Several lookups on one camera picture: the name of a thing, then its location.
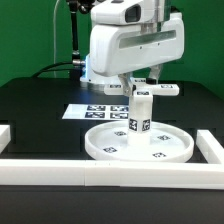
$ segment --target green backdrop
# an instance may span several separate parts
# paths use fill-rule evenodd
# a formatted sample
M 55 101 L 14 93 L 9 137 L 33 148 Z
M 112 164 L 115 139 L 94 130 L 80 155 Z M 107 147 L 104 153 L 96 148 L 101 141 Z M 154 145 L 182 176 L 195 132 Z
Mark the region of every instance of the green backdrop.
M 0 85 L 28 77 L 53 63 L 53 12 L 56 0 L 0 1 Z M 172 0 L 183 12 L 186 32 L 181 60 L 164 66 L 161 79 L 204 84 L 224 98 L 223 0 Z M 78 15 L 80 52 L 89 50 L 89 15 Z M 57 61 L 71 60 L 71 22 L 66 0 L 57 14 Z M 67 77 L 66 73 L 57 73 Z

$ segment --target white border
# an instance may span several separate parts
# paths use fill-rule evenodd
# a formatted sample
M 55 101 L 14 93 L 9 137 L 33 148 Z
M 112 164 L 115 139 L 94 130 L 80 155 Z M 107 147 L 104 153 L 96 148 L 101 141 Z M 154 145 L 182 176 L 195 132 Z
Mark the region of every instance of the white border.
M 223 148 L 206 130 L 196 144 L 219 164 L 1 159 L 0 185 L 224 189 Z

